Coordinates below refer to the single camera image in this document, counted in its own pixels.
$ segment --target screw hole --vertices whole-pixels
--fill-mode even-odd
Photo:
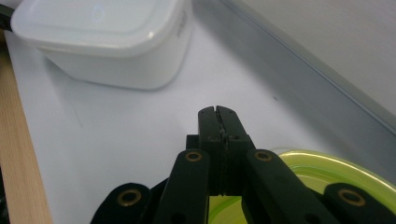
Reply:
[[[318,216],[314,215],[314,214],[305,214],[304,216],[305,221],[307,221],[308,223],[311,224],[319,224],[320,223],[320,219]]]
[[[128,207],[138,203],[141,198],[142,194],[138,189],[127,189],[119,194],[117,202],[121,206]]]
[[[268,152],[264,152],[264,151],[258,151],[254,155],[255,155],[256,159],[259,161],[270,161],[272,159],[271,154],[269,154]]]
[[[340,189],[338,191],[338,197],[340,197],[344,202],[354,206],[364,206],[366,204],[364,198],[354,190]]]
[[[192,151],[186,154],[186,160],[188,161],[200,161],[202,159],[202,154],[196,151]]]
[[[174,213],[171,216],[171,222],[174,224],[183,224],[186,222],[186,216],[180,213]]]

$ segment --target white table surface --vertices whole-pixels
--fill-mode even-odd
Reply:
[[[115,187],[169,176],[197,113],[235,110],[256,147],[354,161],[396,183],[396,138],[262,29],[220,3],[194,1],[177,77],[156,91],[75,80],[7,33],[54,223],[89,223]]]
[[[396,134],[396,2],[233,2]]]

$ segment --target white plastic container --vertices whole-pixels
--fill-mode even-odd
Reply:
[[[24,0],[13,32],[76,79],[156,89],[180,67],[191,0]]]

